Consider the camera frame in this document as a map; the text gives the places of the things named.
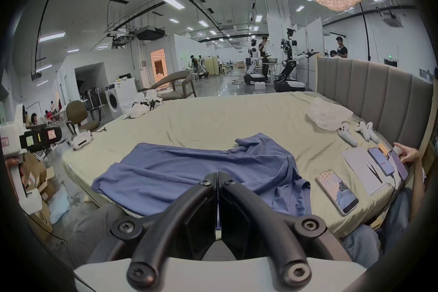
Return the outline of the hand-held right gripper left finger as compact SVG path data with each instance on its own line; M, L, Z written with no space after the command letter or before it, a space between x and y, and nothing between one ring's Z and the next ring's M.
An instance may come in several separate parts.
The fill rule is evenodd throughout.
M163 212L124 218L112 234L132 250L127 281L133 289L154 289L168 258L199 261L216 239L218 173L205 176Z

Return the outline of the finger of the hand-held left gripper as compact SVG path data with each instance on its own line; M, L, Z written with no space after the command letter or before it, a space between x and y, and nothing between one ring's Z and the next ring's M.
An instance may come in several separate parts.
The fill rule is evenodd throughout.
M28 152L44 151L62 138L62 130L58 126L34 125L21 135L21 148Z

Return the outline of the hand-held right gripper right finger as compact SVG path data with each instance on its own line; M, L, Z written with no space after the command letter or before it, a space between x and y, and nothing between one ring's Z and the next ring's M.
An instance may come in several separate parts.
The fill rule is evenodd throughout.
M326 230L321 218L276 212L222 171L218 172L218 210L222 240L237 260L267 257L273 276L286 288L310 282L305 247Z

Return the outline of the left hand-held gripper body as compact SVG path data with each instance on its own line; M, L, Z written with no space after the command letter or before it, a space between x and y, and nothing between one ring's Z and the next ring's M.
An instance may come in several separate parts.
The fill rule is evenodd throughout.
M22 104L16 106L14 121L2 124L1 145L5 159L16 158L22 164L22 155L27 151L25 109ZM21 180L19 165L10 167L10 175L19 205L27 215L32 215L42 209L42 198L38 189L27 190Z

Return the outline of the person's left hand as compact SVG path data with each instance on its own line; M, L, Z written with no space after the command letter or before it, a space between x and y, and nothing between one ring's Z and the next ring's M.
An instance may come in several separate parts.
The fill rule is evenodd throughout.
M5 162L6 170L8 172L8 176L10 179L12 179L11 168L17 167L21 161L17 157L11 157L11 158L5 158L4 162Z

